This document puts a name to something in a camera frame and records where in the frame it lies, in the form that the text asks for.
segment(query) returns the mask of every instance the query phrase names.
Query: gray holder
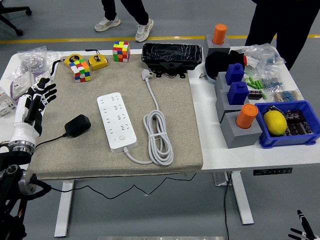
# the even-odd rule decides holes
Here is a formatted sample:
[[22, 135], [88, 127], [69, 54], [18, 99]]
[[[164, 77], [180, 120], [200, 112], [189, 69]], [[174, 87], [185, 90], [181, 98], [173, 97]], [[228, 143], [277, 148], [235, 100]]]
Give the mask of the gray holder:
[[236, 119], [239, 113], [239, 111], [226, 113], [220, 125], [228, 149], [254, 145], [262, 134], [256, 119], [247, 129], [238, 127]]
[[215, 108], [216, 108], [216, 113], [218, 115], [218, 120], [220, 124], [222, 123], [226, 113], [240, 111], [244, 106], [244, 104], [249, 103], [249, 99], [248, 97], [246, 97], [242, 105], [230, 105], [227, 97], [227, 93], [228, 92], [223, 89], [223, 90], [218, 90], [216, 95]]
[[230, 43], [228, 40], [227, 35], [224, 37], [224, 42], [221, 45], [214, 44], [212, 42], [213, 35], [206, 35], [203, 45], [203, 55], [204, 59], [206, 59], [207, 56], [214, 52], [223, 52], [229, 54], [230, 52]]
[[214, 90], [216, 95], [218, 95], [217, 93], [219, 90], [224, 90], [226, 92], [229, 92], [230, 86], [227, 85], [226, 74], [227, 74], [226, 71], [220, 71], [218, 73], [218, 76], [216, 77], [215, 85], [214, 85]]

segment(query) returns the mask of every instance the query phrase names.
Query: table leg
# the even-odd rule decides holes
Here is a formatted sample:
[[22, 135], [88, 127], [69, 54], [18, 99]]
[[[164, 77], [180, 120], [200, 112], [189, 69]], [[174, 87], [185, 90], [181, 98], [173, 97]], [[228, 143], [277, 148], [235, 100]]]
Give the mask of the table leg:
[[[236, 202], [238, 204], [242, 225], [251, 225], [254, 224], [254, 219], [251, 214], [247, 194], [240, 172], [241, 171], [232, 172], [232, 186], [234, 189]], [[226, 172], [214, 172], [213, 179], [216, 186], [226, 186], [228, 182]]]
[[[63, 191], [71, 190], [73, 187], [74, 187], [74, 180], [63, 181], [63, 185], [62, 185]], [[58, 216], [56, 218], [56, 225], [55, 225], [55, 232], [54, 232], [55, 238], [65, 238], [67, 236], [72, 192], [73, 191], [61, 193]]]

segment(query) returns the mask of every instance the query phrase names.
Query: orange cylinder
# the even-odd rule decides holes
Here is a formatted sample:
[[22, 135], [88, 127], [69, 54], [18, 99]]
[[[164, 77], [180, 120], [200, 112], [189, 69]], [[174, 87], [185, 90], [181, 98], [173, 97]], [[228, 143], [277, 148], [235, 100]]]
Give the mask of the orange cylinder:
[[221, 45], [225, 41], [225, 36], [227, 33], [227, 26], [224, 24], [215, 25], [214, 34], [212, 38], [212, 42], [216, 45]]
[[248, 129], [255, 120], [258, 114], [258, 108], [253, 104], [243, 105], [239, 116], [236, 118], [235, 123], [239, 128]]

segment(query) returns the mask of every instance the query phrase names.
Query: office chair wheel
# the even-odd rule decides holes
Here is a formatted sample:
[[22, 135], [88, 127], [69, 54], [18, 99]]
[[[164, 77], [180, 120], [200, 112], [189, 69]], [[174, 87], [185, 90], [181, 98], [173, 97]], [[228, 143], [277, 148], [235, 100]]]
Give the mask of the office chair wheel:
[[28, 16], [30, 16], [32, 14], [32, 11], [31, 10], [27, 10], [25, 11], [25, 14], [27, 14]]
[[24, 32], [23, 32], [22, 30], [20, 30], [20, 29], [17, 29], [17, 30], [15, 31], [15, 33], [16, 33], [18, 36], [22, 36], [22, 35], [24, 34]]

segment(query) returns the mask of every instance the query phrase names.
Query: lemon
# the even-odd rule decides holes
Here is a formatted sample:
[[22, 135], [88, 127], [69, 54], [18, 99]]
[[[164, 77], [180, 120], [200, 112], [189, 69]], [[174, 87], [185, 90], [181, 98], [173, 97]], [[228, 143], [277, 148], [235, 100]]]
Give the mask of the lemon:
[[287, 120], [283, 114], [277, 110], [271, 110], [264, 114], [263, 120], [266, 128], [273, 135], [280, 136], [287, 129]]

